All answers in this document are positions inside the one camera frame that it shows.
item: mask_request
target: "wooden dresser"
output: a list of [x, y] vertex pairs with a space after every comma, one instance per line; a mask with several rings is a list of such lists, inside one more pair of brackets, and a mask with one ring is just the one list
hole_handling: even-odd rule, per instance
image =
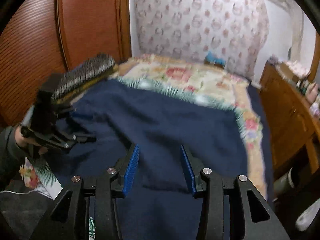
[[311, 173], [319, 168], [313, 144], [320, 139], [320, 121], [309, 113], [304, 96], [266, 63], [261, 83], [261, 100], [271, 132], [271, 151], [275, 173], [286, 171], [288, 163], [306, 146]]

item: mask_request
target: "navy blue blanket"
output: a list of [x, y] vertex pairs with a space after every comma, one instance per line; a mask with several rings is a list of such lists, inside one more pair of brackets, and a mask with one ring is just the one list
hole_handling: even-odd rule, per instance
[[262, 134], [262, 153], [265, 164], [265, 179], [267, 183], [267, 192], [268, 192], [268, 203], [273, 206], [272, 200], [274, 198], [273, 194], [273, 168], [272, 168], [272, 155], [271, 155], [271, 146], [270, 146], [270, 130], [267, 122], [267, 117], [264, 113], [263, 106], [261, 104], [260, 96], [257, 92], [257, 89], [252, 85], [248, 87], [248, 94], [251, 100], [252, 109], [257, 115], [260, 116], [260, 121], [263, 126]]
[[181, 144], [221, 175], [247, 174], [246, 150], [232, 111], [128, 88], [116, 80], [96, 84], [75, 107], [74, 120], [94, 132], [97, 142], [78, 144], [68, 155], [46, 156], [62, 186], [74, 175], [100, 175], [113, 166], [126, 153], [126, 138], [140, 146], [132, 190], [117, 200], [124, 239], [196, 239], [202, 200], [188, 193]]

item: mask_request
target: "wooden cabinet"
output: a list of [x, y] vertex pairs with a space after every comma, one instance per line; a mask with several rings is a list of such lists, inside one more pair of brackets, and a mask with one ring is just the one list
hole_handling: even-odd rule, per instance
[[[312, 141], [320, 123], [310, 115], [305, 98], [273, 66], [266, 64], [261, 85], [261, 100], [271, 132], [273, 167], [277, 170]], [[318, 168], [315, 158], [310, 160], [313, 172]]]
[[51, 73], [72, 70], [100, 52], [116, 61], [131, 56], [129, 0], [25, 0], [1, 33], [3, 19], [0, 126], [22, 121]]

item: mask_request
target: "floral bedspread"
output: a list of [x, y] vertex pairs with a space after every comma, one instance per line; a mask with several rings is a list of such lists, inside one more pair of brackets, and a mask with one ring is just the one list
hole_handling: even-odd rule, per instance
[[127, 86], [152, 90], [201, 106], [233, 110], [247, 150], [248, 177], [267, 198], [261, 148], [262, 125], [251, 107], [248, 81], [223, 69], [144, 54], [130, 58], [118, 80]]

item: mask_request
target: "bedroom wall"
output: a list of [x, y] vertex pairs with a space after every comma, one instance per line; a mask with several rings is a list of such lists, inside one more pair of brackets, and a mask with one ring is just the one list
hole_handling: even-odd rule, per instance
[[268, 58], [275, 54], [280, 59], [288, 59], [288, 50], [292, 45], [292, 24], [288, 12], [276, 4], [265, 0], [269, 17], [269, 35], [266, 43], [258, 54], [254, 69], [254, 81], [260, 81]]
[[[258, 54], [253, 79], [256, 82], [260, 80], [266, 60], [272, 54], [287, 59], [288, 50], [292, 45], [292, 24], [289, 13], [269, 0], [264, 1], [268, 11], [270, 27], [267, 41]], [[132, 56], [138, 57], [141, 55], [141, 51], [137, 36], [134, 5], [134, 0], [129, 0]]]
[[310, 22], [308, 16], [303, 13], [303, 36], [301, 43], [301, 58], [300, 62], [302, 66], [310, 68], [313, 54], [315, 52], [316, 45], [316, 29], [313, 24]]
[[320, 62], [319, 62], [319, 65], [318, 65], [318, 70], [317, 70], [317, 73], [316, 73], [316, 76], [315, 76], [314, 81], [315, 81], [317, 84], [320, 84]]

